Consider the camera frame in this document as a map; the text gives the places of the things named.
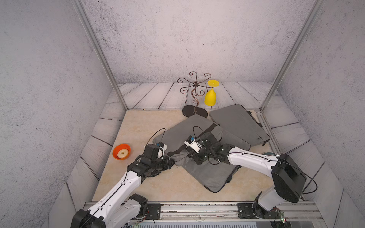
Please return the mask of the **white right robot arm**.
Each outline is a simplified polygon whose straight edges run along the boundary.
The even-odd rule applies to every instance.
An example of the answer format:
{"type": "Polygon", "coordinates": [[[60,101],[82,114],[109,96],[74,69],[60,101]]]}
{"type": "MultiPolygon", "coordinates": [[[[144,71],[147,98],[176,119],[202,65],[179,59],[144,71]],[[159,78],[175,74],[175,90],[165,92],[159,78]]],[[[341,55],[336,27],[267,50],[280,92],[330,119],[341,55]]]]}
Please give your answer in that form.
{"type": "Polygon", "coordinates": [[[246,167],[272,178],[273,185],[260,192],[252,204],[256,217],[263,218],[285,201],[299,202],[307,178],[290,156],[248,152],[232,144],[221,144],[212,134],[199,139],[189,136],[184,143],[188,156],[198,165],[215,160],[217,164],[246,167]]]}

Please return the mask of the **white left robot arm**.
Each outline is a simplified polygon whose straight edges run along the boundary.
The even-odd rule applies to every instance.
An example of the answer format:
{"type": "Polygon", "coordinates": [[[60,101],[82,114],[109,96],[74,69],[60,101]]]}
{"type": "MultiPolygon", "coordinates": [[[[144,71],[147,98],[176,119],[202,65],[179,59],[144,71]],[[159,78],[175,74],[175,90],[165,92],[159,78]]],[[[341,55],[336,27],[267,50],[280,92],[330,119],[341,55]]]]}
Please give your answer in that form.
{"type": "Polygon", "coordinates": [[[72,228],[121,228],[132,219],[147,218],[147,199],[133,194],[146,178],[169,170],[174,162],[141,158],[127,167],[121,180],[100,201],[88,210],[80,209],[73,217],[72,228]]]}

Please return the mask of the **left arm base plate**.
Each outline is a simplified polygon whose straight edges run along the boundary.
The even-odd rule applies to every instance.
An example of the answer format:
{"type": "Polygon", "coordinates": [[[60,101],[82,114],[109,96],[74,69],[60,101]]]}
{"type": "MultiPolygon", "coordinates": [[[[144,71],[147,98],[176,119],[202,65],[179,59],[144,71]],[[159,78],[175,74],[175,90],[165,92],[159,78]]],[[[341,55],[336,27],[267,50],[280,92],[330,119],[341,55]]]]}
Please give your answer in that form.
{"type": "Polygon", "coordinates": [[[137,215],[138,220],[159,220],[161,217],[160,203],[144,203],[141,205],[140,212],[137,215]]]}

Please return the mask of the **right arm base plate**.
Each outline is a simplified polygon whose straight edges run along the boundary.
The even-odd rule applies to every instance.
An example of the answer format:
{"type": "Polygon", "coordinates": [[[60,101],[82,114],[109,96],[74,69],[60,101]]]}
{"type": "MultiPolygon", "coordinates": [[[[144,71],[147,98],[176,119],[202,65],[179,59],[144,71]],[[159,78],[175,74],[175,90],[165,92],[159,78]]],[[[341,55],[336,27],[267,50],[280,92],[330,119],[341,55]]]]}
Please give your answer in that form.
{"type": "Polygon", "coordinates": [[[238,203],[238,217],[240,219],[279,219],[279,209],[274,207],[270,211],[264,210],[255,203],[238,203]]]}

